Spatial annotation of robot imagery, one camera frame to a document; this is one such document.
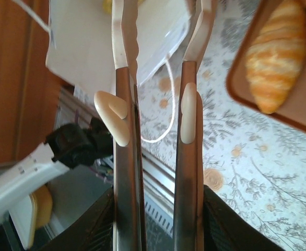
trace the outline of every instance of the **leaf pattern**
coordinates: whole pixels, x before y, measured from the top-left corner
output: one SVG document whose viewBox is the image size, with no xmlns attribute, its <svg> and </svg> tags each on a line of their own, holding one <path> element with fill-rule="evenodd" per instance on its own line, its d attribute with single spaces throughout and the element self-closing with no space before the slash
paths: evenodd
<svg viewBox="0 0 306 251">
<path fill-rule="evenodd" d="M 227 94 L 225 79 L 259 0 L 219 0 L 212 36 L 197 77 L 203 101 L 203 165 L 223 176 L 217 194 L 244 218 L 288 251 L 306 250 L 306 134 L 242 107 Z M 181 76 L 181 44 L 171 57 L 175 79 Z M 163 66 L 138 88 L 143 137 L 156 139 L 171 118 L 171 92 L 159 82 Z M 165 109 L 160 100 L 168 100 Z M 175 169 L 178 111 L 171 132 L 143 148 Z"/>
</svg>

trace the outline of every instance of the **wooden tray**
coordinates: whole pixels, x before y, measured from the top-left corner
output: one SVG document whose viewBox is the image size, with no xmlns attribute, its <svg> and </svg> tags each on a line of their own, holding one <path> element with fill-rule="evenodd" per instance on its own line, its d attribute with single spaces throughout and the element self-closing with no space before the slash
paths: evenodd
<svg viewBox="0 0 306 251">
<path fill-rule="evenodd" d="M 227 90 L 230 96 L 257 111 L 259 109 L 255 104 L 255 100 L 249 90 L 249 83 L 246 80 L 245 53 L 270 14 L 281 2 L 282 0 L 261 1 L 227 76 Z M 306 59 L 301 75 L 290 92 L 288 99 L 276 113 L 269 116 L 306 132 Z"/>
</svg>

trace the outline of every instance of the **white cord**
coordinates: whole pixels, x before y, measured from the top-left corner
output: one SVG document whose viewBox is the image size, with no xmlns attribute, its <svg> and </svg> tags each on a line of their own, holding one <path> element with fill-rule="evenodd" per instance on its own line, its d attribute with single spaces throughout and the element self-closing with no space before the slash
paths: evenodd
<svg viewBox="0 0 306 251">
<path fill-rule="evenodd" d="M 170 63 L 169 63 L 169 56 L 166 57 L 165 65 L 166 65 L 166 68 L 167 68 L 167 71 L 168 71 L 168 75 L 169 75 L 169 79 L 170 79 L 170 84 L 171 84 L 171 88 L 172 88 L 172 118 L 171 118 L 171 121 L 169 123 L 168 128 L 157 139 L 155 139 L 155 140 L 147 140 L 147 139 L 144 139 L 144 137 L 142 136 L 142 141 L 147 142 L 147 143 L 157 143 L 160 140 L 162 140 L 164 137 L 166 137 L 167 134 L 172 129 L 173 123 L 174 123 L 174 119 L 175 119 L 175 113 L 176 113 L 175 82 L 174 82 L 174 77 L 173 77 L 173 73 L 172 73 L 172 68 L 171 68 Z"/>
<path fill-rule="evenodd" d="M 25 10 L 47 33 L 50 32 L 50 27 L 44 23 L 44 21 L 34 12 L 26 3 L 22 0 L 12 0 L 16 4 L 18 4 L 23 10 Z"/>
</svg>

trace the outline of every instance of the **white container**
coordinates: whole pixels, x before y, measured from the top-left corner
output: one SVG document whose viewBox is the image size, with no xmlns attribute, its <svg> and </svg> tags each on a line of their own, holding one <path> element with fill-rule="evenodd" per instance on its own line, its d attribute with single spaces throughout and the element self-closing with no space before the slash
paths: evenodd
<svg viewBox="0 0 306 251">
<path fill-rule="evenodd" d="M 145 0 L 138 10 L 137 81 L 143 83 L 172 55 L 188 33 L 189 0 Z M 114 94 L 111 15 L 102 0 L 50 0 L 52 35 L 46 66 L 92 100 L 98 90 Z"/>
</svg>

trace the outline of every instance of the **white tablecloth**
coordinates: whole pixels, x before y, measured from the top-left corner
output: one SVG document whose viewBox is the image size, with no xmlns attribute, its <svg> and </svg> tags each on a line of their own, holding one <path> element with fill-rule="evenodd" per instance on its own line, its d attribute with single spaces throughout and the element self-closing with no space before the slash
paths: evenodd
<svg viewBox="0 0 306 251">
<path fill-rule="evenodd" d="M 226 91 L 226 75 L 257 6 L 256 0 L 219 1 L 198 75 L 205 183 L 284 249 L 306 250 L 306 134 L 237 104 Z M 178 86 L 184 51 L 181 46 L 171 59 Z M 155 139 L 168 127 L 171 105 L 163 67 L 139 88 L 145 138 Z M 176 123 L 161 142 L 143 147 L 175 168 Z"/>
</svg>

